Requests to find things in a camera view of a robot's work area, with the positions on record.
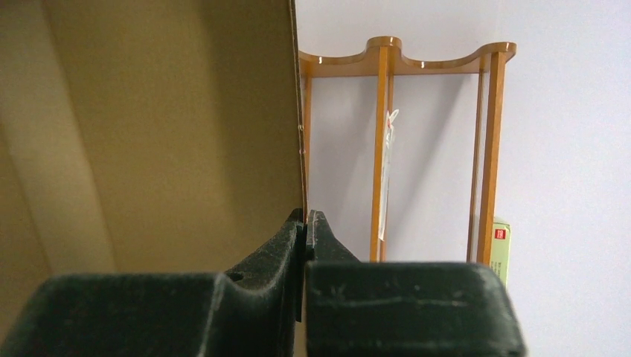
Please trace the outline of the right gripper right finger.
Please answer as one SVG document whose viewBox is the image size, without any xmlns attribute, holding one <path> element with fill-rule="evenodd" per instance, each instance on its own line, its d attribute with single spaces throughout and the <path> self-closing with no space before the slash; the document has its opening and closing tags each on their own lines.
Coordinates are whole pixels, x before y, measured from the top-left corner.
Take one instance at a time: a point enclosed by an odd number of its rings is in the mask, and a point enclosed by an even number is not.
<svg viewBox="0 0 631 357">
<path fill-rule="evenodd" d="M 526 356 L 507 290 L 478 263 L 364 263 L 309 214 L 309 356 Z"/>
</svg>

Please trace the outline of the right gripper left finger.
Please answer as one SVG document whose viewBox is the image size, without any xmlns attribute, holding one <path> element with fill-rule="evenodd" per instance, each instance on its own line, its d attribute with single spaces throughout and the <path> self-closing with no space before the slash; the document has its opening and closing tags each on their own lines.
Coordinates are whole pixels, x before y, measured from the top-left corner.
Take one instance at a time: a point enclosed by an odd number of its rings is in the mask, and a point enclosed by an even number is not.
<svg viewBox="0 0 631 357">
<path fill-rule="evenodd" d="M 304 214 L 226 271 L 67 274 L 46 280 L 3 356 L 291 356 Z"/>
</svg>

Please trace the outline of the brown cardboard box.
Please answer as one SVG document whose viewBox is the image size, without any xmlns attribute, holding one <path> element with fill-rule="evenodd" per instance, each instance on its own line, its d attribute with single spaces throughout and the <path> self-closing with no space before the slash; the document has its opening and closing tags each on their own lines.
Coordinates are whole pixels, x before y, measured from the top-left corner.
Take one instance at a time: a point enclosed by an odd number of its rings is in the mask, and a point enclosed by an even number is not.
<svg viewBox="0 0 631 357">
<path fill-rule="evenodd" d="M 303 204 L 293 1 L 1 3 L 1 333 L 50 276 L 221 271 Z"/>
</svg>

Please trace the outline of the orange wooden shelf rack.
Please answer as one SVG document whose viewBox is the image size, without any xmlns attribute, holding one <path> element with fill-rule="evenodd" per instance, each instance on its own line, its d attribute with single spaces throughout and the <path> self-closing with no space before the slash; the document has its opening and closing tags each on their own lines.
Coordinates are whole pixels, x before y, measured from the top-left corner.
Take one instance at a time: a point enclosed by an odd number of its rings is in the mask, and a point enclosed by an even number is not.
<svg viewBox="0 0 631 357">
<path fill-rule="evenodd" d="M 390 156 L 394 138 L 394 80 L 397 76 L 475 74 L 478 94 L 475 115 L 473 172 L 467 236 L 467 262 L 492 264 L 499 144 L 507 63 L 516 56 L 515 42 L 493 42 L 457 59 L 428 61 L 404 55 L 400 38 L 370 38 L 365 49 L 344 57 L 298 53 L 299 73 L 304 84 L 302 132 L 303 188 L 309 185 L 310 136 L 315 78 L 376 77 L 377 104 L 372 174 L 371 234 L 369 260 L 386 257 L 386 222 Z"/>
</svg>

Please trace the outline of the green white box top shelf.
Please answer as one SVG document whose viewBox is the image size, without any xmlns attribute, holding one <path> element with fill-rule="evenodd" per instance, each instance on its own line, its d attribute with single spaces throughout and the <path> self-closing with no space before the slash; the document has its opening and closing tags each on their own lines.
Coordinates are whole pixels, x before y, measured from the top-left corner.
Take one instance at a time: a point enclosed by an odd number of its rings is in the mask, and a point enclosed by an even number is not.
<svg viewBox="0 0 631 357">
<path fill-rule="evenodd" d="M 495 217 L 493 222 L 490 267 L 505 286 L 508 281 L 510 247 L 511 226 L 507 221 L 499 217 Z"/>
</svg>

